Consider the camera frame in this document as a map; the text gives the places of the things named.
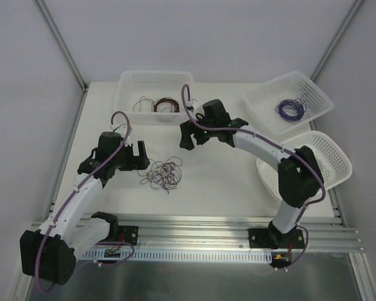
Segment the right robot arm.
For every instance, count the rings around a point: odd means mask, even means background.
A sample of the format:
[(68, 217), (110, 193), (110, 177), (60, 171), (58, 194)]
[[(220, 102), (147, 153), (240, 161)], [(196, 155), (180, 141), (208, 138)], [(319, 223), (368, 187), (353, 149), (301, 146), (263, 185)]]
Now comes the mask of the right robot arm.
[(256, 242), (264, 248), (278, 249), (291, 240), (291, 234), (303, 215), (305, 206), (317, 193), (326, 194), (324, 179), (313, 151), (303, 146), (292, 149), (274, 142), (240, 118), (232, 119), (223, 103), (211, 100), (203, 111), (191, 115), (186, 107), (187, 121), (179, 125), (180, 147), (191, 151), (215, 137), (219, 142), (246, 151), (261, 159), (278, 174), (281, 203), (268, 229)]

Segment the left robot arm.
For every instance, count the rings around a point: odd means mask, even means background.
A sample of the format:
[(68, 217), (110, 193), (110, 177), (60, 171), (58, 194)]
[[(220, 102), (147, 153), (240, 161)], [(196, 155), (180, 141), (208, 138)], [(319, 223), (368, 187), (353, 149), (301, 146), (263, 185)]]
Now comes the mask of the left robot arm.
[(117, 132), (102, 132), (98, 145), (79, 165), (75, 181), (61, 207), (35, 231), (20, 237), (21, 268), (25, 275), (64, 285), (77, 261), (99, 242), (120, 241), (118, 218), (98, 211), (80, 230), (76, 229), (85, 210), (117, 171), (146, 170), (150, 161), (140, 140), (138, 155)]

